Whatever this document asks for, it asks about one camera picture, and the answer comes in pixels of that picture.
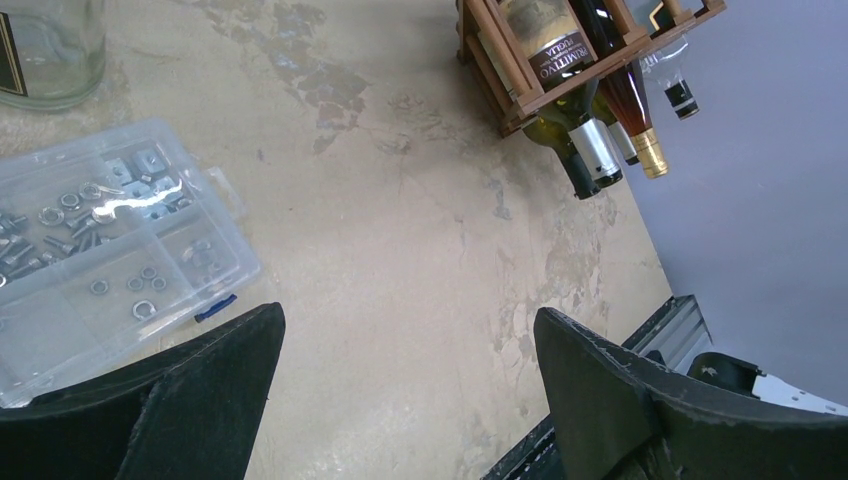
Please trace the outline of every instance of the wooden crate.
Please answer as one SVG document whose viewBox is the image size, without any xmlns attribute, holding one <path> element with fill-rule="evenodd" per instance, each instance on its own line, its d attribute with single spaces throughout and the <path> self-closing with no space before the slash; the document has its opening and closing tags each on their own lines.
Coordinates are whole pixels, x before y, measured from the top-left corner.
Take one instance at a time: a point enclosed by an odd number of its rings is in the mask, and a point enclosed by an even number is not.
<svg viewBox="0 0 848 480">
<path fill-rule="evenodd" d="M 533 73 L 530 62 L 524 56 L 518 39 L 501 15 L 497 0 L 458 0 L 457 33 L 460 37 L 460 47 L 457 58 L 463 64 L 471 64 L 480 89 L 492 105 L 499 131 L 502 136 L 507 137 L 531 121 L 543 106 L 592 78 L 603 78 L 633 60 L 668 45 L 726 8 L 723 0 L 701 1 L 703 8 L 692 12 L 683 9 L 680 0 L 663 0 L 674 20 L 674 26 L 648 35 L 647 30 L 633 19 L 624 0 L 604 0 L 624 37 L 625 46 L 551 91 L 545 92 Z M 478 37 L 480 33 L 490 42 L 493 54 L 513 88 L 514 99 L 483 49 Z"/>
</svg>

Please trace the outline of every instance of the gray wall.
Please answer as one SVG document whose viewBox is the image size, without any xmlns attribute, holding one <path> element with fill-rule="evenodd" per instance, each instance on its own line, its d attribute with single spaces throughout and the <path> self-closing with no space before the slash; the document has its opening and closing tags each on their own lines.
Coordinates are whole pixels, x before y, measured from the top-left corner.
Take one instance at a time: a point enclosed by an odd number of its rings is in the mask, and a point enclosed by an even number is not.
<svg viewBox="0 0 848 480">
<path fill-rule="evenodd" d="M 728 4 L 690 34 L 701 113 L 649 86 L 670 175 L 628 179 L 719 350 L 848 404 L 848 2 Z"/>
</svg>

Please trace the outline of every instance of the wine bottle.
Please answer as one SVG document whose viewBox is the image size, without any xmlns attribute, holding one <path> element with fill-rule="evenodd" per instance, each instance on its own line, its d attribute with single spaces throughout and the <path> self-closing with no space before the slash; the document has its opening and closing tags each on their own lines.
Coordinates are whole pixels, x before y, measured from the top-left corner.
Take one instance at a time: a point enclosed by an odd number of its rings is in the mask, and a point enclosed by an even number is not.
<svg viewBox="0 0 848 480">
<path fill-rule="evenodd" d="M 550 147 L 556 152 L 568 179 L 574 186 L 574 196 L 580 200 L 594 197 L 601 189 L 592 179 L 589 169 L 577 153 L 565 127 L 557 122 L 539 118 L 523 129 L 533 143 Z"/>
<path fill-rule="evenodd" d="M 604 122 L 607 128 L 609 128 L 610 135 L 612 135 L 612 139 L 615 141 L 615 144 L 618 145 L 618 149 L 621 151 L 624 161 L 627 162 L 628 165 L 636 165 L 639 163 L 639 157 L 636 156 L 636 148 L 633 146 L 633 142 L 630 141 L 630 137 L 621 125 L 621 122 L 619 122 L 618 119 L 615 118 L 615 114 L 610 111 L 609 105 L 607 105 L 607 101 L 604 99 L 603 95 L 595 96 L 595 100 L 592 103 L 592 112 L 595 114 L 595 118 Z"/>
<path fill-rule="evenodd" d="M 683 61 L 689 49 L 686 35 L 665 48 L 645 55 L 640 61 L 642 73 L 663 89 L 677 118 L 685 120 L 700 111 L 698 102 L 683 77 Z"/>
<path fill-rule="evenodd" d="M 500 8 L 546 91 L 594 63 L 565 2 L 503 0 Z M 591 122 L 592 98 L 596 91 L 597 82 L 587 82 L 557 100 L 558 112 L 543 109 L 539 115 L 567 128 L 595 182 L 606 188 L 620 181 L 623 175 L 618 164 L 620 156 L 611 136 Z"/>
<path fill-rule="evenodd" d="M 615 26 L 604 0 L 568 2 L 600 58 L 607 57 L 624 46 L 624 39 Z M 668 173 L 668 164 L 651 122 L 639 62 L 636 61 L 635 66 L 634 62 L 631 62 L 607 75 L 601 80 L 599 88 L 610 110 L 630 135 L 639 162 L 648 178 L 657 178 Z"/>
</svg>

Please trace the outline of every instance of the table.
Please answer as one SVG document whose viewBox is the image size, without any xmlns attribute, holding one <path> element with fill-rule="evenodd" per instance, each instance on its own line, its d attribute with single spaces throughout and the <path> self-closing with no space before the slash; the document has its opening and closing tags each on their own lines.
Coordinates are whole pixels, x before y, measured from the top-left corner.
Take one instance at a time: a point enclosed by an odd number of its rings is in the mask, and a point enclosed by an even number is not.
<svg viewBox="0 0 848 480">
<path fill-rule="evenodd" d="M 670 296 L 626 183 L 497 137 L 453 2 L 107 3 L 95 96 L 0 107 L 0 156 L 158 116 L 223 169 L 264 272 L 146 353 L 284 305 L 248 478 L 478 478 L 547 413 L 538 307 L 621 341 Z"/>
</svg>

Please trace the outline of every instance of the plastic box lid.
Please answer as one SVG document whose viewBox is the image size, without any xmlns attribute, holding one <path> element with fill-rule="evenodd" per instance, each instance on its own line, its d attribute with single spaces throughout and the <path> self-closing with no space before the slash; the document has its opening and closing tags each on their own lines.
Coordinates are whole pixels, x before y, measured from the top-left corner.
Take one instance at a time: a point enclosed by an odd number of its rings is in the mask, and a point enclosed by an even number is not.
<svg viewBox="0 0 848 480">
<path fill-rule="evenodd" d="M 116 366 L 260 270 L 156 119 L 0 162 L 0 253 L 0 407 Z"/>
</svg>

